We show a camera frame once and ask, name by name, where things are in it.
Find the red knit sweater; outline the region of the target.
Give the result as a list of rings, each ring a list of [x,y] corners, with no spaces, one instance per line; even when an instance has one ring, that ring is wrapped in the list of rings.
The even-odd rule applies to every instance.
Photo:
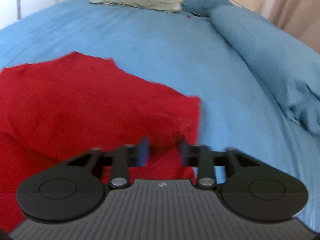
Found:
[[[18,185],[90,148],[150,140],[146,167],[131,179],[195,180],[177,146],[195,144],[200,99],[119,69],[112,59],[72,52],[1,71],[1,229],[23,222]]]

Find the blue bed sheet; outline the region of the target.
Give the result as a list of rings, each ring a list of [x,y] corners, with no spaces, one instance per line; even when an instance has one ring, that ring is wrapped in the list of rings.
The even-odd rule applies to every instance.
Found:
[[[208,18],[70,0],[1,31],[1,67],[70,53],[111,57],[124,71],[202,100],[199,141],[271,164],[308,188],[300,219],[319,230],[319,137],[285,117]]]

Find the rolled blue duvet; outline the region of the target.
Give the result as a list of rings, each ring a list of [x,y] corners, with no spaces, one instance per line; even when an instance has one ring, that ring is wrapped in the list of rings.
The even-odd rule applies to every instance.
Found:
[[[209,16],[284,114],[319,135],[319,54],[250,10],[222,5]]]

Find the beige curtain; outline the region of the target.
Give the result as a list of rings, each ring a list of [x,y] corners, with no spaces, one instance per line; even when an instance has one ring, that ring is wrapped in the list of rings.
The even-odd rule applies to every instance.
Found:
[[[270,21],[319,53],[319,0],[276,0]]]

